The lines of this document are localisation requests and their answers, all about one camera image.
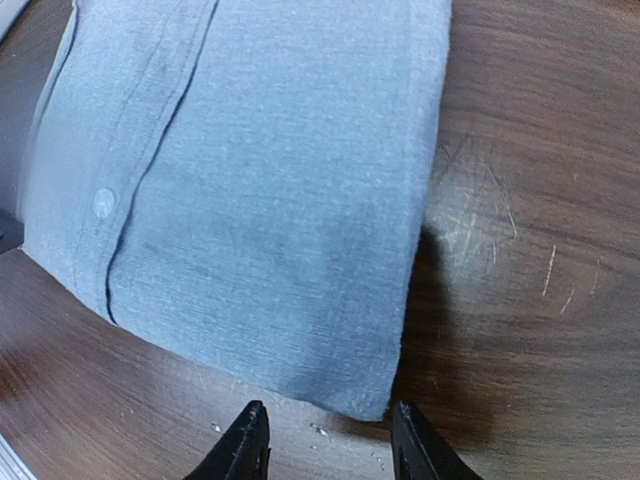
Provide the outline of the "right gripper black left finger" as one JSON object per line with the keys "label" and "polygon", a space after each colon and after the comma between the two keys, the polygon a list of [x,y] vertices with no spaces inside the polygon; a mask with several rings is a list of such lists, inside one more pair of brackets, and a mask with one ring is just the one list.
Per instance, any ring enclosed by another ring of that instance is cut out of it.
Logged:
{"label": "right gripper black left finger", "polygon": [[250,401],[185,480],[266,480],[270,459],[269,417]]}

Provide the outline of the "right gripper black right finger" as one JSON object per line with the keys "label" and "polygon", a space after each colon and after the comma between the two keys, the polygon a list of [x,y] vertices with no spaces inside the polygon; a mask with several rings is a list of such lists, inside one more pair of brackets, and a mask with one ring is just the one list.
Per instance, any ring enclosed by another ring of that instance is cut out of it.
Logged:
{"label": "right gripper black right finger", "polygon": [[395,405],[391,447],[395,479],[482,480],[413,403]]}

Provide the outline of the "grey long sleeve shirt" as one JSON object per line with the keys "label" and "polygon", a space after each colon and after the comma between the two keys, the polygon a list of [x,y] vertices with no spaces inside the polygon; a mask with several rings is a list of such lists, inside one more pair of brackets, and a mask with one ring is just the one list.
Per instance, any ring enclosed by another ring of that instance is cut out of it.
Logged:
{"label": "grey long sleeve shirt", "polygon": [[388,408],[448,1],[76,1],[23,248],[146,341],[360,421]]}

